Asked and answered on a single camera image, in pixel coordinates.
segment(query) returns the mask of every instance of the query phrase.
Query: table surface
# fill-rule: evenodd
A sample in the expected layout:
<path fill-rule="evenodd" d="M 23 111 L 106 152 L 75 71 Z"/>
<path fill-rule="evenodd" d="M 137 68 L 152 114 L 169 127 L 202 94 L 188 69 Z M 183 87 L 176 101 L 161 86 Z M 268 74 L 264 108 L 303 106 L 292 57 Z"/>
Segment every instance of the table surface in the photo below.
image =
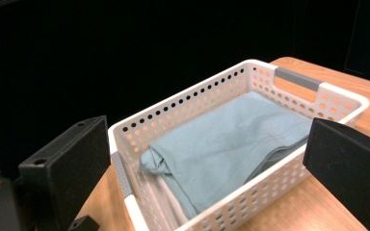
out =
<path fill-rule="evenodd" d="M 272 64 L 356 92 L 370 100 L 370 81 L 290 57 L 277 59 Z M 355 128 L 370 137 L 370 107 Z M 99 230 L 134 230 L 112 167 L 104 173 L 77 217 L 85 215 L 100 224 Z M 323 185 L 309 176 L 238 230 L 355 231 L 365 228 Z"/>

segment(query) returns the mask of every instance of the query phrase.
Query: folded towel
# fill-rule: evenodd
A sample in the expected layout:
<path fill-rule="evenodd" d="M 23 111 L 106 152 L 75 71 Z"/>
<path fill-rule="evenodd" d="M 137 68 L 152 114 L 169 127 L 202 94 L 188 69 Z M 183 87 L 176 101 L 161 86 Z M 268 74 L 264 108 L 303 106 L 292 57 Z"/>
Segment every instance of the folded towel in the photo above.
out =
<path fill-rule="evenodd" d="M 162 174 L 193 218 L 288 154 L 310 126 L 311 119 L 251 91 L 151 143 L 140 166 Z"/>

